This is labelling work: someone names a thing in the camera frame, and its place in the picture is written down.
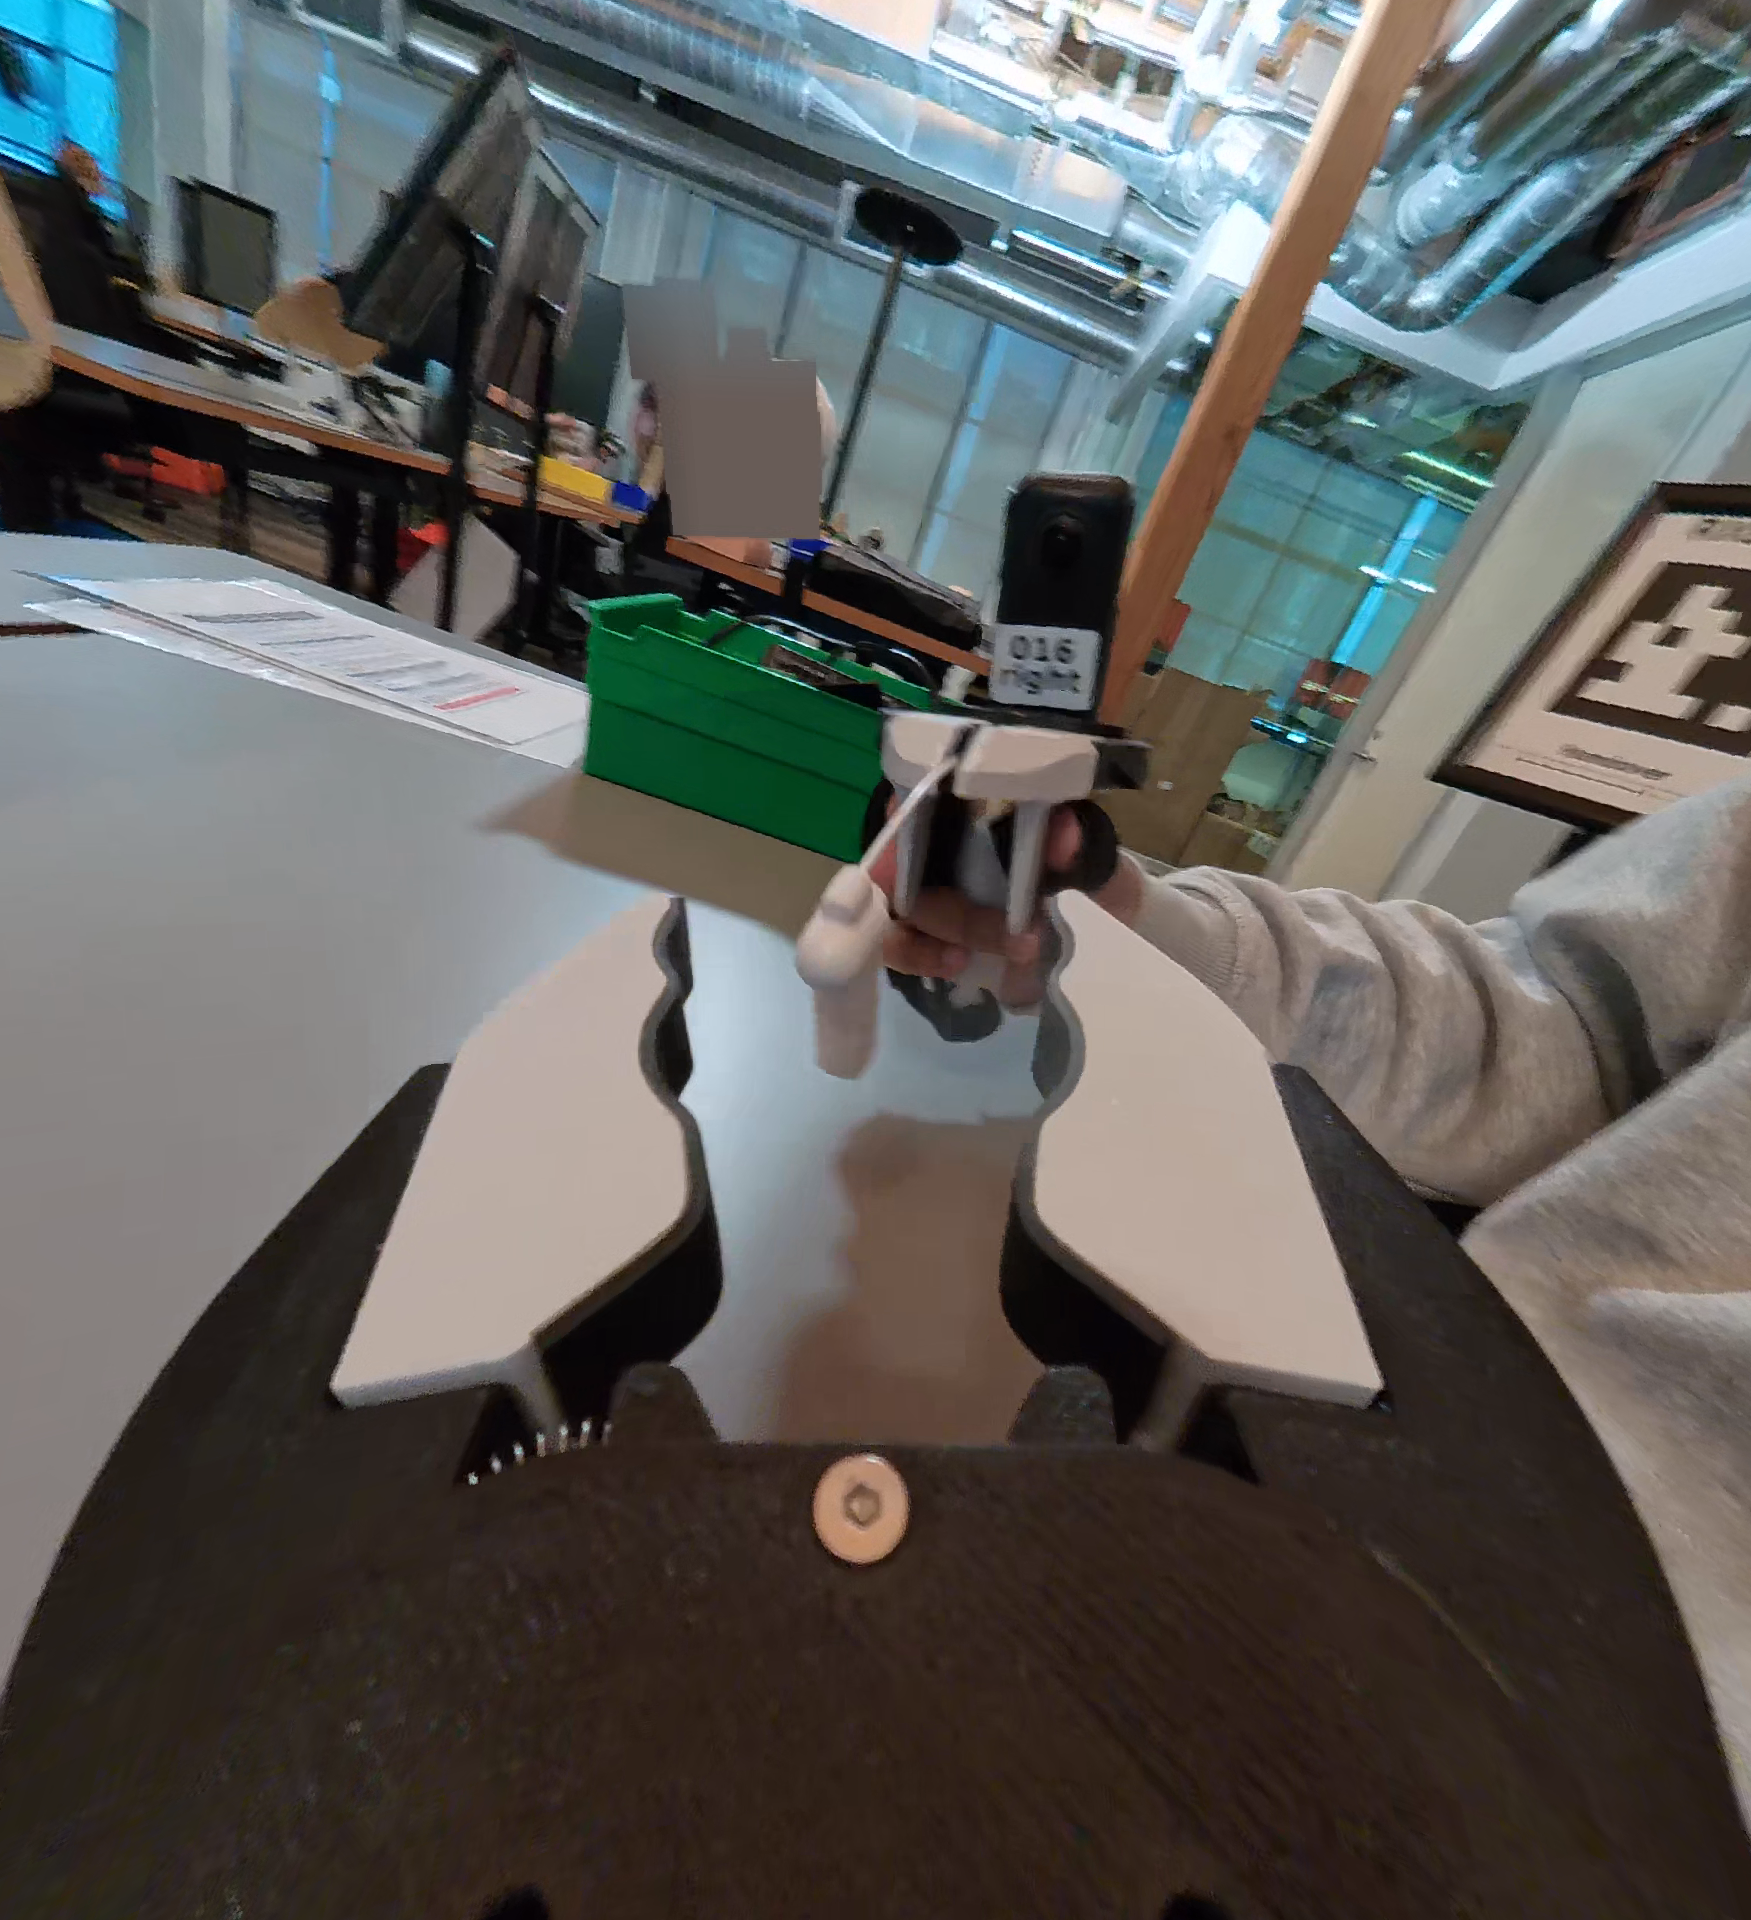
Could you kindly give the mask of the silver ventilation duct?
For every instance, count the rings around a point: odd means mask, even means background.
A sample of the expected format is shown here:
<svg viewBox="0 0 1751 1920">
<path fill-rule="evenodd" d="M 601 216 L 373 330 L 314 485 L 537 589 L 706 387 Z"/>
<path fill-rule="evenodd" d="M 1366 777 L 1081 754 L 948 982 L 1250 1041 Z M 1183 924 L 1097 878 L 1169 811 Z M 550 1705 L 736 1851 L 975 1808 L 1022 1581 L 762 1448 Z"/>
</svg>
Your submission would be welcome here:
<svg viewBox="0 0 1751 1920">
<path fill-rule="evenodd" d="M 1751 3 L 1490 4 L 1392 120 L 1320 287 L 1404 334 L 1508 293 L 1751 94 Z"/>
</svg>

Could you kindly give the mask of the person's grey sweatshirt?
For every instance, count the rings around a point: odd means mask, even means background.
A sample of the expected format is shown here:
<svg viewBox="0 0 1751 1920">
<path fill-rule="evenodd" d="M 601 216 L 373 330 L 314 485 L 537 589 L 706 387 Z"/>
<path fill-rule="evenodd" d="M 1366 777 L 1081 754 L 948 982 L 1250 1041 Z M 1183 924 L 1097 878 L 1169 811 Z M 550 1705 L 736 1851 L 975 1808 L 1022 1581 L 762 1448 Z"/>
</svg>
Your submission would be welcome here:
<svg viewBox="0 0 1751 1920">
<path fill-rule="evenodd" d="M 1751 1831 L 1751 1023 L 1472 1229 L 1646 1525 Z"/>
</svg>

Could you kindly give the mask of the person's right hand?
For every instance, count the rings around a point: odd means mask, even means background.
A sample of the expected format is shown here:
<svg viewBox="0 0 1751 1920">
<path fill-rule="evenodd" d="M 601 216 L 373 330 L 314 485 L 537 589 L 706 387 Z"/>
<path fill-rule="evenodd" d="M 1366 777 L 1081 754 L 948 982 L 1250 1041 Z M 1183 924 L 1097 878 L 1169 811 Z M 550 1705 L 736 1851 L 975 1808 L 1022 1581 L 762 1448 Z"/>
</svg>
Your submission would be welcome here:
<svg viewBox="0 0 1751 1920">
<path fill-rule="evenodd" d="M 1032 922 L 1018 935 L 999 906 L 970 899 L 955 888 L 921 886 L 917 903 L 900 908 L 898 845 L 880 852 L 872 878 L 887 897 L 885 961 L 891 973 L 957 982 L 978 962 L 1000 966 L 999 1001 L 1011 1013 L 1040 1007 L 1050 981 L 1047 926 Z"/>
</svg>

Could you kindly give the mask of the small black monitor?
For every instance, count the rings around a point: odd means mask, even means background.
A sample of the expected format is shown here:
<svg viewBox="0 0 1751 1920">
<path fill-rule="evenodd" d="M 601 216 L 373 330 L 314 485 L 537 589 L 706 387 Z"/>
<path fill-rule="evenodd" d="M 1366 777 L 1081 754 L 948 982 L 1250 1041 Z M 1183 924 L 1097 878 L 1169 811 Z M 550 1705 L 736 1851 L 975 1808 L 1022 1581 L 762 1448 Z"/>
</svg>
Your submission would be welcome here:
<svg viewBox="0 0 1751 1920">
<path fill-rule="evenodd" d="M 255 317 L 279 287 L 279 216 L 203 180 L 172 180 L 177 288 L 240 317 Z"/>
</svg>

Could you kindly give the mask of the black pole lamp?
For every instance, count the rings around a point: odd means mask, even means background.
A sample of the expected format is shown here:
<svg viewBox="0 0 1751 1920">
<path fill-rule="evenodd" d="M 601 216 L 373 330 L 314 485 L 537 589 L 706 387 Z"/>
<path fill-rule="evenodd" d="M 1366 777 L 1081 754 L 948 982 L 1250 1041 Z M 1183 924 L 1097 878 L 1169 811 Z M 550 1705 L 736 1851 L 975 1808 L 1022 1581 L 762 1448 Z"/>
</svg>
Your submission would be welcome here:
<svg viewBox="0 0 1751 1920">
<path fill-rule="evenodd" d="M 913 267 L 951 267 L 958 260 L 962 246 L 957 229 L 939 216 L 934 209 L 884 186 L 858 188 L 851 212 L 855 223 L 874 238 L 877 251 L 885 257 L 885 273 L 867 341 L 855 370 L 848 409 L 846 415 L 839 418 L 834 468 L 829 470 L 825 492 L 822 495 L 824 529 L 832 529 L 837 518 L 848 468 L 851 467 L 880 362 L 887 347 L 902 283 Z"/>
</svg>

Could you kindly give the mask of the long wooden workbench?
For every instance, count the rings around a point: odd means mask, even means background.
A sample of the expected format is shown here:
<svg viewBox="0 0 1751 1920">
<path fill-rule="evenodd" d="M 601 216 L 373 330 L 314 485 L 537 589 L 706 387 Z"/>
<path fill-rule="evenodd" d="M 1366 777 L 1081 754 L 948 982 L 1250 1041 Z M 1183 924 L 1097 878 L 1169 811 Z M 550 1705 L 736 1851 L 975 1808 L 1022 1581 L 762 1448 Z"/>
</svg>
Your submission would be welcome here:
<svg viewBox="0 0 1751 1920">
<path fill-rule="evenodd" d="M 50 332 L 50 365 L 189 418 L 238 424 L 425 479 L 452 476 L 450 456 L 424 448 L 403 428 L 384 431 L 354 402 L 339 402 L 324 412 L 318 402 L 283 394 L 277 385 L 238 372 L 180 364 L 65 325 Z M 648 498 L 636 489 L 613 486 L 613 506 L 558 495 L 540 498 L 527 461 L 492 456 L 486 451 L 466 456 L 464 480 L 468 492 L 486 505 L 530 505 L 543 514 L 576 522 L 636 526 L 648 517 Z"/>
</svg>

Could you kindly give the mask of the green plastic box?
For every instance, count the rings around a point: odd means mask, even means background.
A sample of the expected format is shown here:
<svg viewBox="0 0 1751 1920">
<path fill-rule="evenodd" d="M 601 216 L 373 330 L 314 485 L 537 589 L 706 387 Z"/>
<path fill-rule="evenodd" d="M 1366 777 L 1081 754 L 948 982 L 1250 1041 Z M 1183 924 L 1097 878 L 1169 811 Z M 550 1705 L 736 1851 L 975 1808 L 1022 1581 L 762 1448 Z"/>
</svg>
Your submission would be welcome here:
<svg viewBox="0 0 1751 1920">
<path fill-rule="evenodd" d="M 887 714 L 948 713 L 928 688 L 668 593 L 594 601 L 585 688 L 588 777 L 834 860 L 863 852 Z"/>
</svg>

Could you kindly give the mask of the large black monitor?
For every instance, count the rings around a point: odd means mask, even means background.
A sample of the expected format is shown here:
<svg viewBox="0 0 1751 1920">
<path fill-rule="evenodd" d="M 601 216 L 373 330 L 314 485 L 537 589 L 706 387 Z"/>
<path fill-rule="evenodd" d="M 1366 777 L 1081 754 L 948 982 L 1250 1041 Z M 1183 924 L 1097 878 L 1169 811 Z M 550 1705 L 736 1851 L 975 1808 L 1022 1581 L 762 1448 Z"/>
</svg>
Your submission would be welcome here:
<svg viewBox="0 0 1751 1920">
<path fill-rule="evenodd" d="M 356 265 L 339 274 L 344 328 L 450 365 L 464 238 L 486 269 L 476 384 L 528 402 L 548 351 L 534 304 L 552 306 L 565 350 L 599 253 L 599 218 L 545 151 L 523 59 L 505 43 L 463 79 Z"/>
</svg>

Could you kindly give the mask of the printed paper sheet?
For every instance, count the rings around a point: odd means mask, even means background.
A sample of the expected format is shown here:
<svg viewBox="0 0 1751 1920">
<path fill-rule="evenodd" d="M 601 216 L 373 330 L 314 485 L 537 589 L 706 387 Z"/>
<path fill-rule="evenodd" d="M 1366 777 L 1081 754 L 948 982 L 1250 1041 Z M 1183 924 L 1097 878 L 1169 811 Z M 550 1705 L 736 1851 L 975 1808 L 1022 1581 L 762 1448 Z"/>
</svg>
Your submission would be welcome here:
<svg viewBox="0 0 1751 1920">
<path fill-rule="evenodd" d="M 32 611 L 225 666 L 346 707 L 401 716 L 548 765 L 569 762 L 590 698 L 508 658 L 464 654 L 367 611 L 265 582 L 41 578 Z"/>
</svg>

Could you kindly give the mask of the framed black-and-white tag poster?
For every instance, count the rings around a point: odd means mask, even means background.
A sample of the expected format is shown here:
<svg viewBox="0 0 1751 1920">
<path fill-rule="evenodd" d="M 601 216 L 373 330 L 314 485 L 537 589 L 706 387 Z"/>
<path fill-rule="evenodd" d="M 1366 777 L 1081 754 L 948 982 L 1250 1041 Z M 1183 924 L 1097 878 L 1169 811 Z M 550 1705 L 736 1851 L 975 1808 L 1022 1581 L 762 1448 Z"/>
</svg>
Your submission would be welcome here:
<svg viewBox="0 0 1751 1920">
<path fill-rule="evenodd" d="M 1751 486 L 1656 485 L 1431 781 L 1605 834 L 1751 768 Z"/>
</svg>

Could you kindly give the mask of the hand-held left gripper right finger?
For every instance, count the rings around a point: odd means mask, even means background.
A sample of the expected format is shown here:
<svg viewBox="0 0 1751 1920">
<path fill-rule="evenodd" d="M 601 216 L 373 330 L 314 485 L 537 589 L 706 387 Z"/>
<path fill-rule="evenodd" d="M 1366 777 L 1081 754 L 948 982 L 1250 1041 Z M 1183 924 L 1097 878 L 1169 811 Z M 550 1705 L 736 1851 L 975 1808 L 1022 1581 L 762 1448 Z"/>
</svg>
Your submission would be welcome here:
<svg viewBox="0 0 1751 1920">
<path fill-rule="evenodd" d="M 1012 1221 L 1114 1317 L 1120 1433 L 1175 1448 L 1222 1388 L 1368 1410 L 1385 1376 L 1264 1046 L 1099 903 L 1051 922 Z"/>
</svg>

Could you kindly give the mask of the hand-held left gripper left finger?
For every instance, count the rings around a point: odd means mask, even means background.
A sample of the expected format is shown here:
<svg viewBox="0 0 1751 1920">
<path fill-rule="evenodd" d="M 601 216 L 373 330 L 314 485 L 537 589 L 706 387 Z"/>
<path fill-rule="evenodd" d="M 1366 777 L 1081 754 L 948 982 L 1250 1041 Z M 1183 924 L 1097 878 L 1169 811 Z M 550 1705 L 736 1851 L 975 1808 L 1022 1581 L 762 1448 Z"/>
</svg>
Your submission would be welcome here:
<svg viewBox="0 0 1751 1920">
<path fill-rule="evenodd" d="M 341 1406 L 498 1388 L 530 1437 L 580 1441 L 708 1327 L 693 990 L 689 908 L 646 895 L 468 1037 L 336 1363 Z"/>
</svg>

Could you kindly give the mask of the wooden beam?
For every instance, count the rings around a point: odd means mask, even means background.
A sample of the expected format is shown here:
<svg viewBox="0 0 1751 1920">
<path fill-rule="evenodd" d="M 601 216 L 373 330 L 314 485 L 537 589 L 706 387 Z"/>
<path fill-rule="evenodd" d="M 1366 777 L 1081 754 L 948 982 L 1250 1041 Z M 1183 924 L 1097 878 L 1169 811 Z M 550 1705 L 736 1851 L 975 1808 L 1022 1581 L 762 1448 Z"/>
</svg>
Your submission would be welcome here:
<svg viewBox="0 0 1751 1920">
<path fill-rule="evenodd" d="M 1431 56 L 1444 3 L 1373 3 L 1347 47 L 1128 548 L 1097 716 L 1116 723 L 1260 419 L 1310 300 Z"/>
</svg>

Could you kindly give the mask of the person's right forearm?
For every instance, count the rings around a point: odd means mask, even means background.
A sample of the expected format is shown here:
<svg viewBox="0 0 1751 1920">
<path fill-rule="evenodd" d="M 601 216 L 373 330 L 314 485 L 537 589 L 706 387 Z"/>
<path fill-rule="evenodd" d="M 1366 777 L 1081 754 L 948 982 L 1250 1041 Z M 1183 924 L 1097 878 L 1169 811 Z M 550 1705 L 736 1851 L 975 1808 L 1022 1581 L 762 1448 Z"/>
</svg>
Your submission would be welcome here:
<svg viewBox="0 0 1751 1920">
<path fill-rule="evenodd" d="M 1604 1129 L 1751 1153 L 1751 773 L 1466 924 L 1419 899 L 1123 866 L 1128 926 L 1420 1189 L 1486 1209 Z"/>
</svg>

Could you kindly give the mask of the brown cardboard box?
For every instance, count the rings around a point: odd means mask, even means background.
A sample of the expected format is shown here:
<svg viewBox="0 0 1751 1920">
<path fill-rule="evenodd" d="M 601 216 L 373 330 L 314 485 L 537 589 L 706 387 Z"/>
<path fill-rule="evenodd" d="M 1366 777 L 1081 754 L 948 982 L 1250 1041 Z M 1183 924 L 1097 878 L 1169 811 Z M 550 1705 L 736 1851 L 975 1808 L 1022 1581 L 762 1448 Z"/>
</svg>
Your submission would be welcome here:
<svg viewBox="0 0 1751 1920">
<path fill-rule="evenodd" d="M 1136 679 L 1121 725 L 1150 747 L 1148 771 L 1138 789 L 1105 802 L 1128 852 L 1180 863 L 1267 701 L 1265 690 L 1213 685 L 1173 666 Z"/>
</svg>

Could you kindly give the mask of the black tray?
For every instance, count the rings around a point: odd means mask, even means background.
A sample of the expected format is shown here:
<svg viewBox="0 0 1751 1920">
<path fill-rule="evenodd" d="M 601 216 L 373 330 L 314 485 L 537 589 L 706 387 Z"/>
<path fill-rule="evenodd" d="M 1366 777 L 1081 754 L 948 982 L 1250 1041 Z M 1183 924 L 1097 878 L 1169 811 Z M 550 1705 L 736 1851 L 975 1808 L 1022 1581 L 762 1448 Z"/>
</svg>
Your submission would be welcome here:
<svg viewBox="0 0 1751 1920">
<path fill-rule="evenodd" d="M 976 652 L 983 618 L 976 601 L 914 574 L 880 546 L 851 540 L 789 540 L 786 568 L 805 595 L 817 595 L 947 645 Z"/>
</svg>

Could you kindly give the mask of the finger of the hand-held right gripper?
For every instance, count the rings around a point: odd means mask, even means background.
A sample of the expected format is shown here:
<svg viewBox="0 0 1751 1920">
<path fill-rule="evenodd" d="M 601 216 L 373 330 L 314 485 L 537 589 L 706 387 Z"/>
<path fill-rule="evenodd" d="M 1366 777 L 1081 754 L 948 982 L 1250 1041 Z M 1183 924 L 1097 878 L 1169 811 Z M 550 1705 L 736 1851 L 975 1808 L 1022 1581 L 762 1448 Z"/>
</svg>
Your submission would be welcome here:
<svg viewBox="0 0 1751 1920">
<path fill-rule="evenodd" d="M 967 802 L 1078 802 L 1097 777 L 1099 742 L 1086 733 L 985 727 L 964 747 Z"/>
<path fill-rule="evenodd" d="M 964 751 L 975 725 L 955 714 L 887 714 L 881 768 L 893 797 L 908 797 L 945 760 Z"/>
</svg>

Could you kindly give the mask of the white dongle with cord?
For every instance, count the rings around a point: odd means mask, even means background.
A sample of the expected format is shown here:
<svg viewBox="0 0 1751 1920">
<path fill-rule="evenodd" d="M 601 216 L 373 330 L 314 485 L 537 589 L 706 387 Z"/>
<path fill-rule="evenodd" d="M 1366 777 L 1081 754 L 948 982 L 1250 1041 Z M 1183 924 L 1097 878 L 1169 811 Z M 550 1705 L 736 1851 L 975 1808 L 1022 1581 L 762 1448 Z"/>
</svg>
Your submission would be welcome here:
<svg viewBox="0 0 1751 1920">
<path fill-rule="evenodd" d="M 816 1065 L 832 1077 L 861 1077 L 877 1048 L 890 913 L 872 866 L 880 852 L 898 845 L 898 886 L 919 873 L 928 854 L 922 814 L 934 807 L 957 767 L 951 757 L 908 797 L 893 797 L 887 782 L 866 848 L 828 882 L 798 939 L 798 973 L 816 1004 Z"/>
</svg>

